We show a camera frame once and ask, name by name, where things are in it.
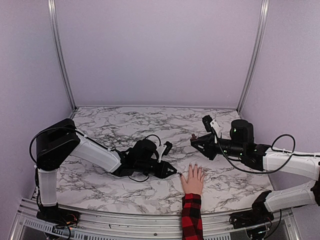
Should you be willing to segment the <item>red nail polish bottle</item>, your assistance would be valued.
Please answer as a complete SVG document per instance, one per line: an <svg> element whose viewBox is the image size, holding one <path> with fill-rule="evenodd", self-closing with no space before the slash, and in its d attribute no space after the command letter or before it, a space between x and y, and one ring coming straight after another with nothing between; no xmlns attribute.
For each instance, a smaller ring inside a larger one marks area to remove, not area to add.
<svg viewBox="0 0 320 240"><path fill-rule="evenodd" d="M196 141L197 139L198 139L198 137L194 133L192 133L190 141L193 142L193 141Z"/></svg>

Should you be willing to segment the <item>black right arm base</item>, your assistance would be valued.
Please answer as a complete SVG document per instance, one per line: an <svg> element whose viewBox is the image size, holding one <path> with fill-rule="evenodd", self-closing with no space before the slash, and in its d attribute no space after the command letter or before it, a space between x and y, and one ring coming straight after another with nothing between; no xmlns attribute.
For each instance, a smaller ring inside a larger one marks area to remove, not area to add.
<svg viewBox="0 0 320 240"><path fill-rule="evenodd" d="M251 227L274 220L274 215L265 206L266 198L271 190L262 192L251 205L251 210L234 212L230 215L229 223L234 229Z"/></svg>

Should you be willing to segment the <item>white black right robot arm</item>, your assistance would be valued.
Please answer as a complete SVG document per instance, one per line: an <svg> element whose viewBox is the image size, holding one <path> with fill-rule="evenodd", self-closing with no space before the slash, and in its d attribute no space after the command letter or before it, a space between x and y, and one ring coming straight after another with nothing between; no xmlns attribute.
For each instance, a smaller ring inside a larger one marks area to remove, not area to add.
<svg viewBox="0 0 320 240"><path fill-rule="evenodd" d="M295 187L261 193L247 214L247 219L252 224L260 223L267 213L320 203L318 152L298 152L294 149L279 149L273 144L256 144L254 126L244 119L231 122L229 139L218 135L220 126L209 115L203 117L202 122L207 134L199 137L193 135L190 144L209 160L213 160L216 155L222 155L230 164L239 161L248 167L248 174L268 175L285 172L310 179L309 182Z"/></svg>

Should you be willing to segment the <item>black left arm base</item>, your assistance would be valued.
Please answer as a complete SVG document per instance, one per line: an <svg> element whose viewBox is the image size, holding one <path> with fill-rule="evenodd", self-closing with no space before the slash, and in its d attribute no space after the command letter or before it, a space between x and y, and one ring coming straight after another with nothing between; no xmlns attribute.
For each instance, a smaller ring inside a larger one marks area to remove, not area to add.
<svg viewBox="0 0 320 240"><path fill-rule="evenodd" d="M80 213L78 211L60 208L58 203L54 206L43 206L38 203L36 217L40 220L55 224L55 227L67 229L67 240L72 237L72 226L77 226Z"/></svg>

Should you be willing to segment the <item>red black plaid sleeve forearm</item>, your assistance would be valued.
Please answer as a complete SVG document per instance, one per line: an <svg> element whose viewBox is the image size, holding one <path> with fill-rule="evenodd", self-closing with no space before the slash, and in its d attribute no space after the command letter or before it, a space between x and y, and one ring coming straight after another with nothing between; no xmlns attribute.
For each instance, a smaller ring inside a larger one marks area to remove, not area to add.
<svg viewBox="0 0 320 240"><path fill-rule="evenodd" d="M186 193L182 198L181 226L183 240L203 240L201 196Z"/></svg>

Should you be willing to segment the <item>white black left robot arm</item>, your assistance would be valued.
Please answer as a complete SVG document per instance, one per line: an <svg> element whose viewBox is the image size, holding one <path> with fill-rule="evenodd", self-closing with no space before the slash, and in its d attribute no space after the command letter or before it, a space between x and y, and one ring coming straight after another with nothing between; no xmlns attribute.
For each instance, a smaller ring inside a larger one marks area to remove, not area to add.
<svg viewBox="0 0 320 240"><path fill-rule="evenodd" d="M165 179L178 172L163 160L172 146L168 141L154 143L145 137L127 150L109 148L80 132L70 118L40 131L29 148L36 151L31 159L35 163L35 182L44 215L53 223L63 219L63 211L58 208L57 171L69 156L88 161L116 177L130 177L138 172Z"/></svg>

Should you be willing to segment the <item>bare human hand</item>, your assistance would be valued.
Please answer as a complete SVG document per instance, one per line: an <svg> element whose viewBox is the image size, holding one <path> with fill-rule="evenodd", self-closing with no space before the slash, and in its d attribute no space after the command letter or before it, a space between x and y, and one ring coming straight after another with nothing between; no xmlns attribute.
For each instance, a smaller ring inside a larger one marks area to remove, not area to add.
<svg viewBox="0 0 320 240"><path fill-rule="evenodd" d="M197 163L194 165L192 163L189 164L187 178L182 173L179 174L179 177L185 194L202 194L205 174L202 171L202 167L198 167Z"/></svg>

